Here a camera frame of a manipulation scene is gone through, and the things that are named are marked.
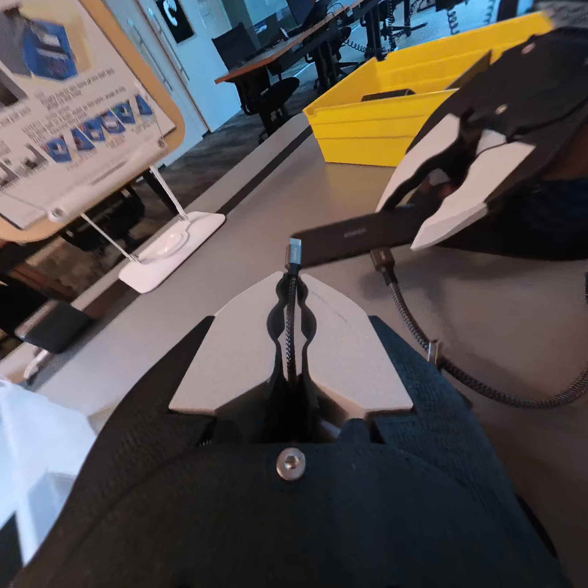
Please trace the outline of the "yellow plastic bin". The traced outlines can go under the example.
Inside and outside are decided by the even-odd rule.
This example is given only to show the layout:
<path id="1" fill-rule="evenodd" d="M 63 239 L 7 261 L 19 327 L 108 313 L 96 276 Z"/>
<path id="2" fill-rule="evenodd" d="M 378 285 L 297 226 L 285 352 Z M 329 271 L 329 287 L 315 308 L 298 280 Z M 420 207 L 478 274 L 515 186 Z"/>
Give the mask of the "yellow plastic bin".
<path id="1" fill-rule="evenodd" d="M 371 58 L 304 113 L 328 163 L 397 166 L 430 115 L 511 47 L 553 29 L 544 12 Z"/>

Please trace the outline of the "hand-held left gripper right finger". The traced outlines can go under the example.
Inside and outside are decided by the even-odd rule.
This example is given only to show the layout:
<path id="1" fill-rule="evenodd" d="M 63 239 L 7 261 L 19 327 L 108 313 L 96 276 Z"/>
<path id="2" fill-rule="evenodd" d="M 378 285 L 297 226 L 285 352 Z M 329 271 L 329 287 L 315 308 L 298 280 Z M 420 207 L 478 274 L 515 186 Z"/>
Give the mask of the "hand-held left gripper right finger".
<path id="1" fill-rule="evenodd" d="M 343 425 L 411 411 L 413 401 L 366 312 L 311 275 L 303 274 L 302 283 L 316 323 L 306 359 L 320 417 Z"/>

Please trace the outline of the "white sign stand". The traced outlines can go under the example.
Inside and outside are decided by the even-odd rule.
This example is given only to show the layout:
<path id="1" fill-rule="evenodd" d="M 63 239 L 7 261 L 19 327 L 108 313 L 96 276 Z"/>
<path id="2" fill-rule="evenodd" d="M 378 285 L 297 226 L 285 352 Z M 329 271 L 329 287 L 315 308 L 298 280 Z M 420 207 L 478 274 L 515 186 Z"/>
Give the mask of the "white sign stand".
<path id="1" fill-rule="evenodd" d="M 226 221 L 221 213 L 187 212 L 163 179 L 156 165 L 149 171 L 178 213 L 177 220 L 139 254 L 123 252 L 128 263 L 119 279 L 138 293 L 148 293 L 165 281 Z"/>

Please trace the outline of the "black usb hub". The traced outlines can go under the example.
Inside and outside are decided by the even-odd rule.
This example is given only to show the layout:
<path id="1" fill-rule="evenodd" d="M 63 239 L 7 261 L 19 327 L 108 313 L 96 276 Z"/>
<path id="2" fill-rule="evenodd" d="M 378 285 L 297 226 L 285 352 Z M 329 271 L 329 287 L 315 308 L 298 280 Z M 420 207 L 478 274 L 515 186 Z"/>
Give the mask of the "black usb hub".
<path id="1" fill-rule="evenodd" d="M 382 247 L 411 244 L 432 210 L 415 205 L 397 207 L 292 235 L 301 244 L 302 268 L 355 258 Z"/>

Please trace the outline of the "printed instruction sign board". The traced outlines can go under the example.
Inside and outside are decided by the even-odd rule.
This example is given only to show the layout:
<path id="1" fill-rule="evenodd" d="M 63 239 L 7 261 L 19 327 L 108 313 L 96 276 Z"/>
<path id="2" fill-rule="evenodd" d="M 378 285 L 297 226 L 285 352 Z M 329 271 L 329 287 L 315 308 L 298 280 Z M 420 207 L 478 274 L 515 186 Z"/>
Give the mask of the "printed instruction sign board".
<path id="1" fill-rule="evenodd" d="M 102 1 L 1 1 L 2 241 L 51 237 L 185 134 Z"/>

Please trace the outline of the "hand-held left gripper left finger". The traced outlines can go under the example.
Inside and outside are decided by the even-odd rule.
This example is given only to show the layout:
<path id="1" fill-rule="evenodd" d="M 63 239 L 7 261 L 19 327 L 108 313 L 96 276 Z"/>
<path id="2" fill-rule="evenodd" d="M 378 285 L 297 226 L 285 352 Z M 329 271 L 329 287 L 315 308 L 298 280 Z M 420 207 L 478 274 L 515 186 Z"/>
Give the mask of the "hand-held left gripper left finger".
<path id="1" fill-rule="evenodd" d="M 280 271 L 269 275 L 215 314 L 169 403 L 171 411 L 221 416 L 263 398 L 283 367 L 279 336 L 268 329 L 282 278 Z"/>

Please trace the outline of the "long wooden desk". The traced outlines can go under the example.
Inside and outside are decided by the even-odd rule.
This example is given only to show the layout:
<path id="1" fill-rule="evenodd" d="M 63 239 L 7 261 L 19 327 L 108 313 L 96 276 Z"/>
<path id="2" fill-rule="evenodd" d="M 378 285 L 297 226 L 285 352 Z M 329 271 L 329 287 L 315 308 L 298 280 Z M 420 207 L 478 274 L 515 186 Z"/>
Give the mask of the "long wooden desk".
<path id="1" fill-rule="evenodd" d="M 304 54 L 310 52 L 311 43 L 305 43 L 307 39 L 318 40 L 321 44 L 325 42 L 322 40 L 323 36 L 328 36 L 330 29 L 336 29 L 336 20 L 342 16 L 347 16 L 353 19 L 353 21 L 359 20 L 366 13 L 373 10 L 376 11 L 376 17 L 378 17 L 378 5 L 379 1 L 345 1 L 342 6 L 336 8 L 331 12 L 327 12 L 325 18 L 321 19 L 315 25 L 305 29 L 301 33 L 291 37 L 288 40 L 280 41 L 274 47 L 265 49 L 259 55 L 252 56 L 248 60 L 239 63 L 236 67 L 228 70 L 227 73 L 215 79 L 215 84 L 221 84 L 224 82 L 234 83 L 234 80 L 241 77 L 249 72 L 258 70 L 261 67 L 268 66 L 271 63 L 275 63 L 286 53 L 293 51 L 294 49 L 304 47 Z"/>

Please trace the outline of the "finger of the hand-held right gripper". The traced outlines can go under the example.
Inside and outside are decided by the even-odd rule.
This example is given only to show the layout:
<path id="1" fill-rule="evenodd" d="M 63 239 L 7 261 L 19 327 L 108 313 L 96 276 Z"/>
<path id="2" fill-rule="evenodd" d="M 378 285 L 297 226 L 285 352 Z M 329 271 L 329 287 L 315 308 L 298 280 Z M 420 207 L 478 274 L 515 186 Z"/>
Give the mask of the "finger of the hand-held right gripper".
<path id="1" fill-rule="evenodd" d="M 411 250 L 421 251 L 437 245 L 484 217 L 490 196 L 534 150 L 534 145 L 511 142 L 482 151 L 469 167 L 460 187 L 423 222 Z"/>
<path id="2" fill-rule="evenodd" d="M 401 200 L 440 169 L 457 184 L 465 175 L 465 137 L 462 120 L 447 114 L 422 139 L 407 151 L 393 172 L 376 212 L 395 208 Z"/>

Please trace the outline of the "black wall sign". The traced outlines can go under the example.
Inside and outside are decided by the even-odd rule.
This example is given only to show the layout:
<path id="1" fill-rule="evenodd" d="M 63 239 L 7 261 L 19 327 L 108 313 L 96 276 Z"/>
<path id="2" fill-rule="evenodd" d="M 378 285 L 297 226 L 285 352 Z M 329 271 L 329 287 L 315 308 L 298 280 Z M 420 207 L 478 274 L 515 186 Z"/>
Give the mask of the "black wall sign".
<path id="1" fill-rule="evenodd" d="M 155 1 L 155 4 L 176 43 L 182 43 L 195 36 L 195 31 L 180 1 Z"/>

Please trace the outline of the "white plastic sheet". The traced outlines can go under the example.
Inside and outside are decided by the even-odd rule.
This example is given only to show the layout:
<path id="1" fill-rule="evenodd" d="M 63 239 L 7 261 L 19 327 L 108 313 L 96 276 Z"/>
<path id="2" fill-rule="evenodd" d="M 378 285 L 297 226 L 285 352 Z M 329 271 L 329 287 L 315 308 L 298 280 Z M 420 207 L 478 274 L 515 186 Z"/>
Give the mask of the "white plastic sheet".
<path id="1" fill-rule="evenodd" d="M 85 415 L 5 380 L 1 423 L 26 566 L 61 514 L 97 435 Z"/>

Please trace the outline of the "black office chair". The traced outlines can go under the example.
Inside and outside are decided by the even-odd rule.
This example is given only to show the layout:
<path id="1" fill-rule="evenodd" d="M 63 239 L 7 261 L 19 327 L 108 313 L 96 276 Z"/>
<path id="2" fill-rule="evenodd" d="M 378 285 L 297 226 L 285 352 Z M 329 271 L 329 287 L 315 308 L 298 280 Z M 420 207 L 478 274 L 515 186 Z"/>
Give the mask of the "black office chair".
<path id="1" fill-rule="evenodd" d="M 247 116 L 258 115 L 262 122 L 259 144 L 290 120 L 286 102 L 299 88 L 298 78 L 278 76 L 272 82 L 267 67 L 263 66 L 238 77 L 234 83 L 243 112 Z"/>

